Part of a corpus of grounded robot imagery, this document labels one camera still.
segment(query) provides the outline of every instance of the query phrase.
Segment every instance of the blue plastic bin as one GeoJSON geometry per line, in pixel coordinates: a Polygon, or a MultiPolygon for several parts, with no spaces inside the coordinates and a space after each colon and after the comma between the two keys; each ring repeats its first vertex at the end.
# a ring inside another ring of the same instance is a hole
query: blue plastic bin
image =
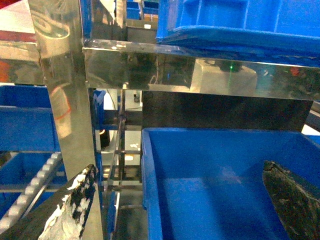
{"type": "Polygon", "coordinates": [[[60,151],[44,86],[1,86],[0,127],[0,151],[60,151]]]}
{"type": "Polygon", "coordinates": [[[255,54],[320,53],[319,0],[162,0],[157,40],[255,54]]]}
{"type": "Polygon", "coordinates": [[[140,19],[140,6],[138,2],[126,1],[126,18],[127,19],[140,19]]]}
{"type": "Polygon", "coordinates": [[[320,187],[320,145],[298,132],[146,128],[149,240],[290,240],[264,187],[264,161],[320,187]]]}
{"type": "Polygon", "coordinates": [[[143,13],[144,14],[159,14],[159,3],[153,1],[143,1],[143,13]]]}

